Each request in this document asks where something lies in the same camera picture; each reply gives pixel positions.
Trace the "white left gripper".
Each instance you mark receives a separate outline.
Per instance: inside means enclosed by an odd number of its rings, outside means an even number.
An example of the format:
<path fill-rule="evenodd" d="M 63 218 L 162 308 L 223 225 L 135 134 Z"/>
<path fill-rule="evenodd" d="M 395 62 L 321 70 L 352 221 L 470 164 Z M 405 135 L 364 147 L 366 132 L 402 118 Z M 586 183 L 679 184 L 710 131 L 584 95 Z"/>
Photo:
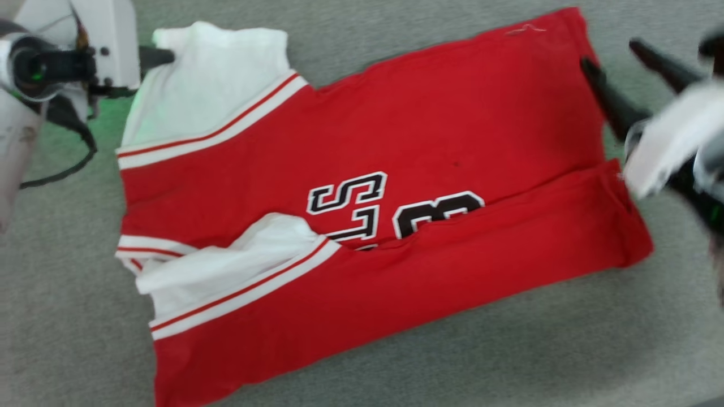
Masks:
<path fill-rule="evenodd" d="M 174 59 L 138 47 L 131 0 L 23 0 L 15 18 L 0 19 L 0 88 L 30 102 L 70 85 L 135 91 L 142 72 Z"/>

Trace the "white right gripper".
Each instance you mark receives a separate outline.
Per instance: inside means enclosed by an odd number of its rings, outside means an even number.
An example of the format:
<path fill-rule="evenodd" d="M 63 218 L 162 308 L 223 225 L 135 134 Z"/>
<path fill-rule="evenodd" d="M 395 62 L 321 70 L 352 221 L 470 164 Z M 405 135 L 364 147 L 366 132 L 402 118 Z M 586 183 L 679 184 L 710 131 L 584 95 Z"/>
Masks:
<path fill-rule="evenodd" d="M 724 200 L 724 180 L 716 179 L 724 172 L 724 80 L 703 81 L 701 73 L 642 38 L 630 39 L 628 47 L 644 67 L 680 94 L 652 117 L 615 89 L 596 62 L 581 58 L 581 71 L 599 108 L 616 139 L 624 142 L 623 180 L 628 190 L 638 199 L 658 193 L 693 158 L 695 191 Z"/>

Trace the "red and white basketball jersey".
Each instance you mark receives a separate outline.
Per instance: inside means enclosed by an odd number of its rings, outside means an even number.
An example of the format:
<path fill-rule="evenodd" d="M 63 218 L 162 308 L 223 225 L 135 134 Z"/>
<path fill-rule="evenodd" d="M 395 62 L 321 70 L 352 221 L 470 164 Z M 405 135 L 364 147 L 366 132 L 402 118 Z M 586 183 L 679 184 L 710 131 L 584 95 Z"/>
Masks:
<path fill-rule="evenodd" d="M 581 71 L 577 7 L 314 88 L 287 33 L 158 29 L 117 164 L 155 407 L 243 386 L 653 243 Z"/>

